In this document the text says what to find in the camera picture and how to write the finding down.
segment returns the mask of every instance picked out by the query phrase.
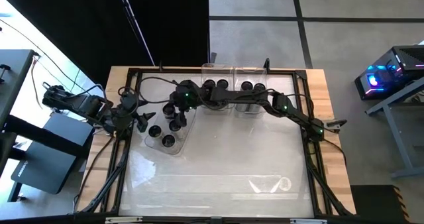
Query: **wooden table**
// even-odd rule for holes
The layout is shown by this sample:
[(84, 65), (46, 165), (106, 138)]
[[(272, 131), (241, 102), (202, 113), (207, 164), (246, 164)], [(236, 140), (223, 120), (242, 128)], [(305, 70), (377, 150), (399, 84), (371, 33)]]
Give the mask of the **wooden table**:
[[(152, 69), (158, 70), (157, 67), (128, 67), (128, 66), (113, 66), (109, 74), (109, 79), (106, 86), (106, 95), (107, 99), (111, 100), (114, 104), (119, 103), (119, 95), (117, 90), (125, 85), (127, 80), (127, 72), (129, 68), (143, 68), (143, 69)], [(333, 108), (331, 107), (330, 95), (328, 92), (327, 82), (325, 80), (324, 70), (319, 69), (308, 69), (307, 72), (307, 81), (309, 84), (309, 91), (311, 98), (314, 102), (315, 117), (321, 120), (331, 120), (334, 119)], [(339, 136), (330, 132), (325, 131), (325, 137), (327, 140), (340, 146)], [(89, 153), (87, 166), (85, 172), (91, 166), (93, 158), (99, 152), (99, 150), (105, 145), (109, 140), (109, 137), (104, 133), (99, 133), (93, 138), (93, 144)], [(123, 142), (119, 146), (119, 155), (122, 153)], [(81, 194), (78, 210), (83, 209), (88, 203), (93, 199), (97, 192), (102, 187), (107, 176), (107, 169), (109, 167), (109, 161), (111, 156), (112, 145), (109, 145), (105, 151), (101, 154), (97, 163), (93, 167), (91, 174), (89, 175), (83, 192)], [(343, 203), (343, 205), (352, 213), (355, 212), (355, 207), (353, 203), (352, 193), (350, 191), (349, 179), (347, 176), (345, 162), (343, 160), (343, 155), (335, 147), (331, 146), (326, 142), (321, 142), (321, 154), (323, 157), (323, 164), (325, 169), (325, 176), (327, 178), (327, 183), (332, 189), (337, 198)], [(115, 192), (116, 192), (116, 183), (115, 181), (113, 187), (111, 188), (111, 193), (109, 196), (109, 205), (108, 209), (111, 208)], [(317, 195), (319, 200), (319, 207), (324, 213), (324, 201), (323, 194), (319, 185), (316, 184)]]

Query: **clear plastic container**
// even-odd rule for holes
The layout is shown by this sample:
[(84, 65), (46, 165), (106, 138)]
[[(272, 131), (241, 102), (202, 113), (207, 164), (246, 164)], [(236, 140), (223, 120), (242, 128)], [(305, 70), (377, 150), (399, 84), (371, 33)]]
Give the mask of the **clear plastic container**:
[[(193, 124), (196, 114), (195, 109), (191, 109), (185, 113), (187, 125), (181, 127), (176, 123), (175, 116), (167, 114), (165, 108), (162, 107), (162, 112), (157, 114), (157, 118), (148, 130), (148, 136), (144, 140), (147, 146), (161, 152), (171, 155), (177, 155), (182, 151), (184, 142), (188, 136), (191, 125)], [(179, 113), (178, 108), (175, 108), (175, 114)]]
[[(234, 68), (228, 64), (204, 64), (201, 67), (201, 85), (205, 82), (234, 91)], [(234, 106), (234, 104), (228, 104), (218, 110), (209, 109), (204, 105), (201, 107), (206, 115), (228, 115)]]
[[(235, 91), (243, 90), (265, 90), (266, 89), (265, 68), (235, 68), (234, 81)], [(235, 116), (240, 118), (261, 118), (265, 113), (263, 107), (255, 104), (235, 105)]]

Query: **clamp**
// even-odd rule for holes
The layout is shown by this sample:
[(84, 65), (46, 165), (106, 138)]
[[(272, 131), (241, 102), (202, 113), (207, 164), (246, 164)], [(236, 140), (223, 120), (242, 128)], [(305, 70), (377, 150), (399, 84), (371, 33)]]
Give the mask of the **clamp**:
[(5, 65), (5, 64), (1, 64), (0, 69), (3, 70), (3, 71), (1, 71), (1, 74), (0, 74), (0, 84), (2, 84), (5, 81), (5, 80), (1, 79), (3, 77), (3, 74), (5, 73), (5, 71), (10, 71), (11, 67), (9, 67), (8, 65)]
[(328, 121), (323, 121), (324, 124), (324, 128), (332, 130), (334, 133), (339, 133), (340, 132), (340, 128), (346, 124), (347, 120), (342, 119), (342, 120), (338, 120), (338, 119), (333, 119), (333, 120), (328, 120)]

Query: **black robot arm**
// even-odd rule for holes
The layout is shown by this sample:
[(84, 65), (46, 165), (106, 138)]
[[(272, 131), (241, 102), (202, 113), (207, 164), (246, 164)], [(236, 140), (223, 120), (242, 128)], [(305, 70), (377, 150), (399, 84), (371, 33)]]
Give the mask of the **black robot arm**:
[(108, 133), (123, 131), (136, 119), (137, 129), (145, 132), (148, 120), (156, 113), (143, 113), (139, 115), (137, 108), (146, 105), (146, 101), (138, 99), (138, 95), (130, 93), (122, 87), (118, 93), (121, 95), (120, 104), (112, 108), (113, 103), (97, 95), (81, 93), (74, 95), (66, 92), (61, 85), (46, 87), (42, 103), (48, 107), (69, 110), (86, 118), (92, 124), (101, 125)]
[[(268, 96), (272, 96), (272, 103), (268, 101)], [(228, 91), (215, 84), (205, 83), (199, 87), (191, 80), (185, 80), (176, 86), (176, 90), (170, 95), (170, 100), (171, 104), (181, 111), (178, 123), (182, 125), (185, 123), (183, 111), (200, 105), (206, 105), (211, 109), (221, 109), (230, 103), (256, 104), (275, 117), (287, 117), (297, 123), (307, 131), (312, 141), (324, 139), (324, 124), (321, 120), (310, 119), (293, 106), (289, 97), (273, 89)]]

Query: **gray floor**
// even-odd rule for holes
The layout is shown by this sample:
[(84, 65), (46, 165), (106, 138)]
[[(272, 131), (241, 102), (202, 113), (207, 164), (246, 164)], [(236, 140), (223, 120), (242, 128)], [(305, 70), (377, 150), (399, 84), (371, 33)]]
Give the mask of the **gray floor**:
[[(210, 0), (209, 6), (211, 15), (294, 16), (293, 5), (288, 5), (287, 1), (293, 2)], [(424, 0), (300, 2), (305, 17), (424, 17)], [(305, 67), (296, 23), (211, 21), (210, 25), (211, 51), (218, 53), (217, 62), (260, 66), (261, 61), (269, 57), (274, 68)], [(401, 189), (411, 221), (423, 223), (424, 177), (390, 178), (391, 172), (403, 168), (393, 136), (383, 115), (368, 117), (364, 113), (373, 102), (359, 99), (353, 80), (391, 46), (417, 44), (424, 40), (424, 25), (305, 23), (305, 31), (313, 67), (325, 70), (335, 115), (348, 120), (340, 138), (351, 184), (396, 185)]]

